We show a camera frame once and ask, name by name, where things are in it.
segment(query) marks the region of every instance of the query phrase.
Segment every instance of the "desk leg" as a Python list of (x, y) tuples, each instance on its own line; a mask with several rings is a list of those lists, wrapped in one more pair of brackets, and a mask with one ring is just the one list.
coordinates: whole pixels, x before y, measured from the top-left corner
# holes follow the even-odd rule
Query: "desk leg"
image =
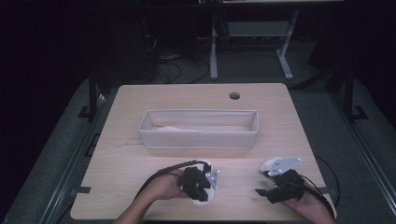
[(216, 31), (212, 26), (212, 50), (210, 50), (210, 78), (218, 79), (218, 59), (216, 58)]
[(293, 34), (294, 25), (297, 21), (298, 12), (299, 12), (298, 10), (293, 11), (293, 14), (291, 15), (291, 19), (289, 21), (288, 30), (286, 31), (286, 34), (285, 34), (285, 42), (283, 43), (283, 46), (281, 49), (276, 50), (276, 56), (279, 59), (280, 66), (282, 67), (283, 73), (285, 74), (285, 78), (287, 80), (292, 80), (293, 74), (290, 71), (288, 61), (286, 61), (286, 58), (285, 58), (285, 54), (286, 54), (286, 51), (289, 46), (291, 35)]

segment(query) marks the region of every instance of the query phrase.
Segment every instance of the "forearm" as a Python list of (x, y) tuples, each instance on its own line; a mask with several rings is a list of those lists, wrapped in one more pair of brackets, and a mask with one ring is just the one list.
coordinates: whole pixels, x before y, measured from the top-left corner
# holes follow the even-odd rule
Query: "forearm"
[(139, 195), (129, 207), (113, 222), (113, 224), (138, 224), (154, 203), (148, 195)]

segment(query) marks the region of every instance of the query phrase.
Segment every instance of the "wooden table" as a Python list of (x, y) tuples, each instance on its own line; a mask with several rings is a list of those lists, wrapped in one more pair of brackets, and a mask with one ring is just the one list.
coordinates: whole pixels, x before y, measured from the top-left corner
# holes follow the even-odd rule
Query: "wooden table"
[[(239, 100), (229, 97), (240, 94)], [(146, 149), (138, 126), (148, 109), (257, 110), (260, 129), (253, 149)], [(296, 220), (282, 203), (271, 204), (255, 189), (273, 189), (259, 173), (273, 157), (302, 158), (296, 171), (318, 187), (324, 181), (285, 85), (195, 84), (120, 87), (92, 156), (71, 216), (115, 219), (131, 203), (147, 178), (167, 166), (211, 160), (220, 170), (215, 199), (203, 206), (191, 199), (158, 201), (145, 220)]]

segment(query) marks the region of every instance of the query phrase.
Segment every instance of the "white rectangular bin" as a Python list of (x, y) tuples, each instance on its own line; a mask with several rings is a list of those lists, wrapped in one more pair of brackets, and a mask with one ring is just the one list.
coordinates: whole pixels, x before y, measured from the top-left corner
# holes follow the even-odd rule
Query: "white rectangular bin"
[(251, 149), (255, 110), (148, 110), (139, 125), (146, 148)]

